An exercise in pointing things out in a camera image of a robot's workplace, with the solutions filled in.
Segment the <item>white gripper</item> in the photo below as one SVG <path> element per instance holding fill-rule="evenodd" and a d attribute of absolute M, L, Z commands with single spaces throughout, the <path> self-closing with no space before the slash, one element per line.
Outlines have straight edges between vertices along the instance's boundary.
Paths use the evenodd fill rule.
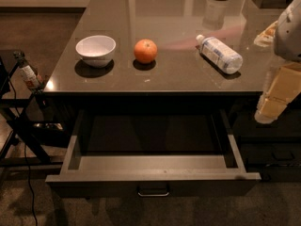
<path fill-rule="evenodd" d="M 268 90 L 261 97 L 255 112 L 255 121 L 270 124 L 287 107 L 282 102 L 291 102 L 301 93 L 301 63 L 291 62 L 277 69 Z"/>

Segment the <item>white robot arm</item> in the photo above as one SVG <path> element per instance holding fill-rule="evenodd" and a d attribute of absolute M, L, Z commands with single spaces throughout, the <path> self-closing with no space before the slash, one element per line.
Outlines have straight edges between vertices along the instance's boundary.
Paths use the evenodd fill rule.
<path fill-rule="evenodd" d="M 275 55 L 286 60 L 278 68 L 272 66 L 267 73 L 254 115 L 256 122 L 269 124 L 301 92 L 301 0 L 293 0 L 254 43 L 273 46 Z"/>

